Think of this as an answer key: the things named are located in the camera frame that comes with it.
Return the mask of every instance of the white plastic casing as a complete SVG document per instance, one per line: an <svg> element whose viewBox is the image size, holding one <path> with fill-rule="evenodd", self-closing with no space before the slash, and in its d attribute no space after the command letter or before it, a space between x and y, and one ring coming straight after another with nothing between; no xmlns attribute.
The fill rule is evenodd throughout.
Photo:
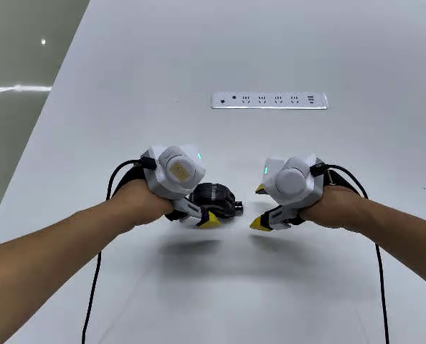
<svg viewBox="0 0 426 344"><path fill-rule="evenodd" d="M155 171L145 171L148 187L165 199L187 196L205 176L202 156L194 145L155 145L144 155L155 158L157 163Z"/></svg>
<svg viewBox="0 0 426 344"><path fill-rule="evenodd" d="M306 159L267 158L262 184L278 204L296 204L313 193L315 179L310 174L310 166L316 163L316 155Z"/></svg>

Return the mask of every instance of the wrist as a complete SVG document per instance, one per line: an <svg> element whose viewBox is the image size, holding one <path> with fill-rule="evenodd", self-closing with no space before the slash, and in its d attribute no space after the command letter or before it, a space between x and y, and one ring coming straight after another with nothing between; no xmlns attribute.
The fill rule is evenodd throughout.
<svg viewBox="0 0 426 344"><path fill-rule="evenodd" d="M343 227L349 231L366 235L370 218L371 201L358 197L350 204L348 215L346 216Z"/></svg>
<svg viewBox="0 0 426 344"><path fill-rule="evenodd" d="M104 216L105 222L116 235L122 234L137 226L135 214L130 207L122 206L112 199L99 204L97 211Z"/></svg>

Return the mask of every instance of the round white knob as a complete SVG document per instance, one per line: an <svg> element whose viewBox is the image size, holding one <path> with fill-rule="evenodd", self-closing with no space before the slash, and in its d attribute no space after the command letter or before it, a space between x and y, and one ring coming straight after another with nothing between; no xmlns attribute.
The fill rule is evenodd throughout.
<svg viewBox="0 0 426 344"><path fill-rule="evenodd" d="M300 159L300 158L289 158L288 161L286 161L283 168L296 168L298 169L305 177L308 176L308 174L311 171L311 168L307 163Z"/></svg>
<svg viewBox="0 0 426 344"><path fill-rule="evenodd" d="M275 184L282 194L294 196L306 188L306 178L296 168L285 168L278 172Z"/></svg>
<svg viewBox="0 0 426 344"><path fill-rule="evenodd" d="M194 163L187 156L175 156L166 164L166 175L182 186L188 185L195 173Z"/></svg>

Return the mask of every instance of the hand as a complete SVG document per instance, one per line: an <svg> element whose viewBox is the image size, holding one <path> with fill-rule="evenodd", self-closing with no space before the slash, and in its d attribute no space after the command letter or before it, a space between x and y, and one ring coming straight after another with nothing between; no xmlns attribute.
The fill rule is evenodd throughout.
<svg viewBox="0 0 426 344"><path fill-rule="evenodd" d="M321 199L303 209L300 217L328 228L354 230L364 199L343 186L325 186Z"/></svg>
<svg viewBox="0 0 426 344"><path fill-rule="evenodd" d="M108 202L128 220L127 230L173 211L171 202L154 195L142 180L128 182Z"/></svg>

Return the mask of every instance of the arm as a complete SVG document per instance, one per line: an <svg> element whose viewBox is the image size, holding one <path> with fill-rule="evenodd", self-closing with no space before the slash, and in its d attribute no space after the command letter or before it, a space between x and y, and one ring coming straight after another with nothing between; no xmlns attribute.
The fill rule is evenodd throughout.
<svg viewBox="0 0 426 344"><path fill-rule="evenodd" d="M363 234L426 280L425 220L339 186L325 187L321 200L303 210L301 217L321 226Z"/></svg>
<svg viewBox="0 0 426 344"><path fill-rule="evenodd" d="M132 181L109 201L0 244L0 343L119 234L171 210L144 181Z"/></svg>

